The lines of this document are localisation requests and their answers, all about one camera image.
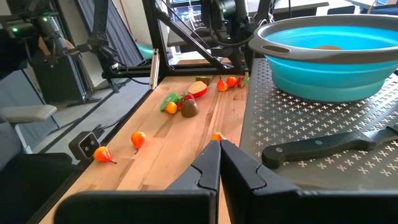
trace bowl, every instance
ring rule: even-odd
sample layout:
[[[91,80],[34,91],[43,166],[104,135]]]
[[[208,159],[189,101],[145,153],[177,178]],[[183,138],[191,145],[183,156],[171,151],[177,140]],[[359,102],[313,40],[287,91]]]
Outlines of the bowl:
[[[398,68],[398,17],[287,19],[258,28],[249,47],[267,57],[282,91],[328,103],[362,100]]]

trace perforated metal sheet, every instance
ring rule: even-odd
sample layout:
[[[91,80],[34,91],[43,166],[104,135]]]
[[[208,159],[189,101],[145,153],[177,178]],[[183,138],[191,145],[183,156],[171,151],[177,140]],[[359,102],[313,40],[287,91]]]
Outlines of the perforated metal sheet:
[[[272,82],[266,59],[254,61],[241,148],[261,161],[269,145],[398,123],[398,77],[376,95],[354,103],[323,104],[295,98]],[[275,172],[307,187],[344,190],[398,189],[398,141],[371,152],[350,150],[331,157],[286,162]]]

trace black knife handle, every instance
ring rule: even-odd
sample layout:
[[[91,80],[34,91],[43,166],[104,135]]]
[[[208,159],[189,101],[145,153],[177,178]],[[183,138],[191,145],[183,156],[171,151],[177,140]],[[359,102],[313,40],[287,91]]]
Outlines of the black knife handle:
[[[360,131],[341,133],[268,146],[262,151],[262,163],[268,168],[276,169],[283,162],[328,157],[350,149],[370,151],[375,147],[376,142]]]

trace kitchen knife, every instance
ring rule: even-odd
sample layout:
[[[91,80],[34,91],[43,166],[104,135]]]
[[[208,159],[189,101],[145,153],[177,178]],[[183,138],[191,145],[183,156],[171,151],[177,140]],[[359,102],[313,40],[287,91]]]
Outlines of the kitchen knife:
[[[334,134],[302,141],[268,146],[262,152],[262,163],[271,169],[283,162],[304,161],[332,156],[350,149],[370,151],[386,141],[398,139],[398,125],[362,133]]]

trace toy fruit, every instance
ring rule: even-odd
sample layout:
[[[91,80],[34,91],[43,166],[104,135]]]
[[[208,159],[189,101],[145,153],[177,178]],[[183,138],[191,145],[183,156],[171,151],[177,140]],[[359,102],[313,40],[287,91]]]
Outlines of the toy fruit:
[[[242,80],[244,79],[244,77],[239,77],[237,80],[236,80],[236,83],[238,84],[238,87],[239,88],[242,88]]]
[[[99,162],[112,162],[114,164],[116,163],[112,161],[111,152],[105,146],[101,146],[95,150],[94,159]]]
[[[182,103],[183,103],[182,101],[179,101],[179,102],[176,103],[176,105],[177,105],[177,111],[181,111]]]
[[[226,84],[228,87],[232,88],[236,85],[237,79],[235,77],[228,77],[226,80]]]
[[[186,100],[195,100],[195,97],[192,94],[187,94],[184,96],[184,101]]]
[[[169,95],[166,97],[166,99],[164,99],[163,103],[161,104],[160,110],[161,110],[161,111],[165,111],[165,110],[166,110],[167,103],[170,103],[170,102],[176,103],[176,102],[179,101],[179,99],[180,99],[180,98],[178,97],[178,94],[176,94],[176,93],[171,93],[171,94],[169,94]]]
[[[134,145],[134,147],[138,150],[144,144],[146,138],[147,138],[147,136],[143,132],[136,131],[131,136],[131,142]]]
[[[191,85],[188,92],[195,98],[203,96],[207,92],[207,85],[202,81],[197,81]]]
[[[167,103],[166,112],[175,114],[177,112],[177,105],[174,102]]]
[[[210,85],[211,78],[210,77],[197,77],[197,81],[202,81],[206,85]]]
[[[224,82],[224,80],[220,79],[217,83],[218,91],[226,91],[228,89],[228,85]]]
[[[214,133],[211,140],[226,140],[226,138],[221,133]]]
[[[195,100],[187,100],[182,104],[181,115],[184,118],[192,118],[199,113],[199,108]]]
[[[237,84],[239,88],[243,88],[245,85],[249,83],[250,78],[249,77],[239,77],[237,80]]]

